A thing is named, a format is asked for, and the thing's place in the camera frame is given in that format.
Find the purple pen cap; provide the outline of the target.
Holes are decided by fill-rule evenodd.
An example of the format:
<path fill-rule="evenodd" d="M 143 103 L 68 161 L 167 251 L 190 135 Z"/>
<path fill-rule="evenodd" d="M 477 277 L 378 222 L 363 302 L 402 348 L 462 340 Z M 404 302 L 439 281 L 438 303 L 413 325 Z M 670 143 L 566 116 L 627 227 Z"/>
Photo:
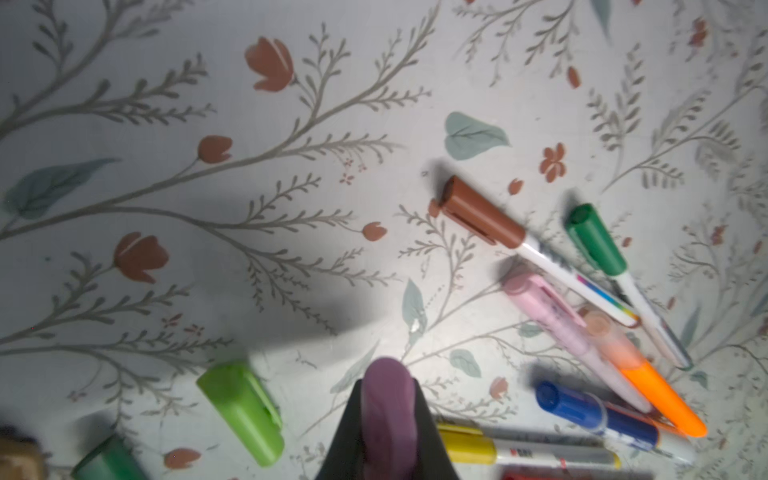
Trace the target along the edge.
<path fill-rule="evenodd" d="M 417 460 L 415 381 L 393 358 L 367 368 L 361 388 L 361 432 L 366 479 L 409 479 Z"/>

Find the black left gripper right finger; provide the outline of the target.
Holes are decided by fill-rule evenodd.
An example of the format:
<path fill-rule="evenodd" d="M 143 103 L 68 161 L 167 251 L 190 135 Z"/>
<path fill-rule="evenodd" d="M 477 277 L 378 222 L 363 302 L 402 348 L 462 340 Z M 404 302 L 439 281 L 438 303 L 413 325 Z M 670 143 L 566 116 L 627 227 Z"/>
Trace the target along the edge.
<path fill-rule="evenodd" d="M 413 469 L 412 479 L 458 480 L 459 476 L 448 456 L 438 432 L 437 424 L 431 415 L 431 411 L 417 380 L 414 380 L 414 386 L 414 418 L 417 441 L 416 464 Z"/>

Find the brown pen cap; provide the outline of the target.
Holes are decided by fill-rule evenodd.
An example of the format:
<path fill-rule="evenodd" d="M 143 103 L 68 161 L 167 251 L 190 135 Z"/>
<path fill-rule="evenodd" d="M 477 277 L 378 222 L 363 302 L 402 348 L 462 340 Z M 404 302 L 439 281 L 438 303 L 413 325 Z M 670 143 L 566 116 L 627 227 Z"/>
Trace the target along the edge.
<path fill-rule="evenodd" d="M 1 480 L 45 480 L 47 467 L 38 444 L 9 431 L 1 432 Z"/>

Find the light green pen cap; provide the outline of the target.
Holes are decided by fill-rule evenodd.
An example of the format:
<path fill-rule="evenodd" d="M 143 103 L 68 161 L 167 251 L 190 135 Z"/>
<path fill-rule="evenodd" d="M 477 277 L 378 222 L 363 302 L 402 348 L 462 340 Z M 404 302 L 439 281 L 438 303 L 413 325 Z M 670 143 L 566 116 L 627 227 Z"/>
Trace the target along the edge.
<path fill-rule="evenodd" d="M 196 385 L 259 466 L 271 467 L 281 458 L 282 418 L 247 361 L 213 366 Z"/>

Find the dark green pen cap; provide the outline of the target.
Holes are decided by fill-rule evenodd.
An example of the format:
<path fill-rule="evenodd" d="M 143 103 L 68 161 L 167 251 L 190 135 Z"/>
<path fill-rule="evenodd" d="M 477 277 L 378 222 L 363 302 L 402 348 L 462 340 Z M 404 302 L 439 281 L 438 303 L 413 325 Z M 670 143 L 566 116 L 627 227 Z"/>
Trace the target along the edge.
<path fill-rule="evenodd" d="M 147 480 L 138 462 L 123 444 L 121 438 L 112 435 L 72 469 L 75 480 Z"/>

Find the orange highlighter pen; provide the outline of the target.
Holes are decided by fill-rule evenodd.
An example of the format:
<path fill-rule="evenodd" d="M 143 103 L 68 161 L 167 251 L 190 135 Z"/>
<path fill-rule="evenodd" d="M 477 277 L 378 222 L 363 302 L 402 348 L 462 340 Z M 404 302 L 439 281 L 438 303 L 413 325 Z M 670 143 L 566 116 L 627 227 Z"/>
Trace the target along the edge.
<path fill-rule="evenodd" d="M 585 330 L 600 353 L 661 415 L 687 436 L 703 438 L 707 435 L 705 423 L 607 314 L 587 307 L 581 313 Z"/>

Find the pink highlighter pen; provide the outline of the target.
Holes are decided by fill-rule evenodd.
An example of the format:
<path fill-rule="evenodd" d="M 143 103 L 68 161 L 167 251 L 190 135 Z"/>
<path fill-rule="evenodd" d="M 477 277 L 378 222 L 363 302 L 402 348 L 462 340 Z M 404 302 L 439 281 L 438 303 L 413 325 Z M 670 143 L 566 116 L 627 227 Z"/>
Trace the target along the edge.
<path fill-rule="evenodd" d="M 653 410 L 648 399 L 602 356 L 586 334 L 585 321 L 543 277 L 534 273 L 509 277 L 503 290 L 517 308 L 613 393 L 642 413 Z"/>

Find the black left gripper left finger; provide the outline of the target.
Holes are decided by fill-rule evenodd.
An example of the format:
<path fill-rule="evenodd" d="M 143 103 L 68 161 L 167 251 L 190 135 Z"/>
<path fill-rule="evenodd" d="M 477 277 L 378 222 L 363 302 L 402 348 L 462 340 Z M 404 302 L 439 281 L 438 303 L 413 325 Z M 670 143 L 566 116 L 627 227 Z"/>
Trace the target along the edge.
<path fill-rule="evenodd" d="M 362 439 L 362 381 L 358 380 L 340 419 L 317 480 L 363 479 L 364 441 Z"/>

